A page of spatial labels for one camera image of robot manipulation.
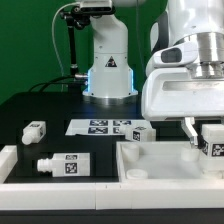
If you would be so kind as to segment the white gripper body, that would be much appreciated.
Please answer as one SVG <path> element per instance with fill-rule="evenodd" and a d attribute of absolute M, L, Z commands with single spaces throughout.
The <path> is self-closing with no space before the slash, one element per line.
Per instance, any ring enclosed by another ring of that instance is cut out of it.
<path fill-rule="evenodd" d="M 155 52 L 146 67 L 141 113 L 148 121 L 224 116 L 224 79 L 194 79 L 185 65 L 161 61 Z"/>

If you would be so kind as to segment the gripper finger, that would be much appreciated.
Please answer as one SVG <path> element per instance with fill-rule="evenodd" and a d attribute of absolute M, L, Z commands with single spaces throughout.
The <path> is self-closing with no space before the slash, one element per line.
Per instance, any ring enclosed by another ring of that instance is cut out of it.
<path fill-rule="evenodd" d="M 181 127 L 190 140 L 192 147 L 198 146 L 198 134 L 194 129 L 195 119 L 193 117 L 185 117 L 181 121 Z"/>

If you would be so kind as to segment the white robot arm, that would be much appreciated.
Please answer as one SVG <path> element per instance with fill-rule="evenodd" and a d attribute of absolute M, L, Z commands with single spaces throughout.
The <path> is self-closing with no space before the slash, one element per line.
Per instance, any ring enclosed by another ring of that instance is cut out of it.
<path fill-rule="evenodd" d="M 135 0 L 85 0 L 91 15 L 94 63 L 86 97 L 109 101 L 133 95 L 128 66 L 128 30 L 112 14 Z M 224 0 L 168 0 L 150 33 L 141 113 L 148 121 L 179 120 L 197 143 L 196 119 L 224 117 Z"/>

